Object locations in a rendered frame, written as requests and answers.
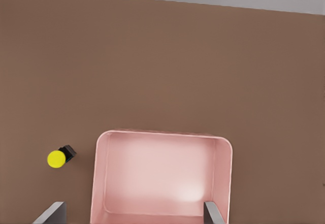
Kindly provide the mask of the yellow push button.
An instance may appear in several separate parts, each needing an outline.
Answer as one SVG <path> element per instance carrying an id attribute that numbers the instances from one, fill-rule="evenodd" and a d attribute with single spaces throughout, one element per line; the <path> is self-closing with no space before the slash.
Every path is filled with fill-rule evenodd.
<path id="1" fill-rule="evenodd" d="M 76 154 L 76 151 L 70 145 L 65 145 L 48 154 L 47 164 L 55 169 L 61 168 L 74 158 Z"/>

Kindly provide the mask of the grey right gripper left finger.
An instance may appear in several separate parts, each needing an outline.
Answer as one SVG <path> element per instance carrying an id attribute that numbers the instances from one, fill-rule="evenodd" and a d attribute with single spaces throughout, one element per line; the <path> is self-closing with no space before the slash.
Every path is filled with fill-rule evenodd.
<path id="1" fill-rule="evenodd" d="M 66 202 L 54 202 L 32 224 L 67 224 Z"/>

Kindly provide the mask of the pink storage box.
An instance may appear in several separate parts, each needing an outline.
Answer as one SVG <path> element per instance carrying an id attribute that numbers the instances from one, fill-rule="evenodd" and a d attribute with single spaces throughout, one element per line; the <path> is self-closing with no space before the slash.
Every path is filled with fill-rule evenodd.
<path id="1" fill-rule="evenodd" d="M 223 137 L 109 130 L 96 143 L 90 224 L 229 224 L 233 149 Z"/>

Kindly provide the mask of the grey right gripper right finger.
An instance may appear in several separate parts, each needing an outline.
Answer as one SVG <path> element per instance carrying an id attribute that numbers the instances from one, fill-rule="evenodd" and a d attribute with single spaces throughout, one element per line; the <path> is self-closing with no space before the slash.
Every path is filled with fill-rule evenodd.
<path id="1" fill-rule="evenodd" d="M 214 202 L 204 202 L 204 224 L 225 224 Z"/>

